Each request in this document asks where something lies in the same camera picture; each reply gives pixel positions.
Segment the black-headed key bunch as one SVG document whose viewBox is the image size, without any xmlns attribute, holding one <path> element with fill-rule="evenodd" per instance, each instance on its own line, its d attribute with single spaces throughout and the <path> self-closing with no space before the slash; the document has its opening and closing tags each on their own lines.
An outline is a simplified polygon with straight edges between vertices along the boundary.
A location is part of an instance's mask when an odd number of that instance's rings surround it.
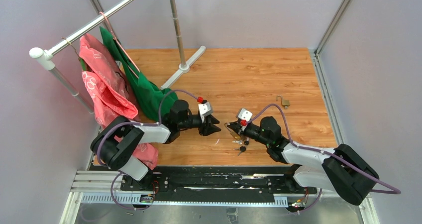
<svg viewBox="0 0 422 224">
<path fill-rule="evenodd" d="M 238 155 L 237 156 L 239 156 L 240 154 L 244 153 L 247 150 L 247 147 L 249 145 L 249 138 L 242 139 L 242 141 L 243 141 L 243 145 L 242 146 L 238 145 L 237 148 L 234 148 L 233 149 L 234 151 L 237 151 L 238 152 Z"/>
</svg>

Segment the large brass padlock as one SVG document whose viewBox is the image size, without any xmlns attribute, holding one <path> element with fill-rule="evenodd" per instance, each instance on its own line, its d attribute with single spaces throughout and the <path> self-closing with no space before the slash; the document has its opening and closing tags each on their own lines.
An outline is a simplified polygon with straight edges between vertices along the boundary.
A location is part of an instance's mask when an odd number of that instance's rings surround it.
<svg viewBox="0 0 422 224">
<path fill-rule="evenodd" d="M 232 130 L 231 128 L 229 128 L 229 123 L 226 122 L 224 124 L 225 128 L 229 131 L 230 135 L 235 139 L 235 140 L 242 140 L 242 138 L 240 137 L 239 134 L 237 134 L 234 130 Z"/>
</svg>

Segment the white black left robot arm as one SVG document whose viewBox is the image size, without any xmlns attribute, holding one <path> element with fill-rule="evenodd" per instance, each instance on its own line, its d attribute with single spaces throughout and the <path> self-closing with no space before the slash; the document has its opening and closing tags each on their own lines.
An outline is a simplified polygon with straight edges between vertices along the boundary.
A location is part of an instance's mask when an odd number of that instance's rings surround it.
<svg viewBox="0 0 422 224">
<path fill-rule="evenodd" d="M 161 124 L 134 122 L 120 115 L 92 141 L 90 149 L 105 166 L 130 176 L 139 190 L 146 191 L 152 186 L 152 168 L 134 156 L 136 147 L 151 142 L 169 144 L 185 129 L 196 128 L 201 136 L 221 131 L 209 102 L 200 102 L 198 110 L 192 114 L 187 101 L 176 100 Z"/>
</svg>

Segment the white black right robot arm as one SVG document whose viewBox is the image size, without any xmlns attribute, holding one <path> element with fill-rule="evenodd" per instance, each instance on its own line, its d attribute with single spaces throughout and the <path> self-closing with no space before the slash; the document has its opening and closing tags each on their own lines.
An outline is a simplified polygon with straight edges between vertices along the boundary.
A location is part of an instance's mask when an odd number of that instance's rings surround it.
<svg viewBox="0 0 422 224">
<path fill-rule="evenodd" d="M 287 191 L 296 193 L 303 187 L 316 187 L 337 192 L 345 201 L 359 205 L 372 191 L 378 173 L 350 146 L 316 148 L 291 143 L 272 116 L 259 125 L 243 120 L 226 123 L 233 133 L 264 144 L 276 162 L 294 164 L 293 172 L 284 179 Z"/>
</svg>

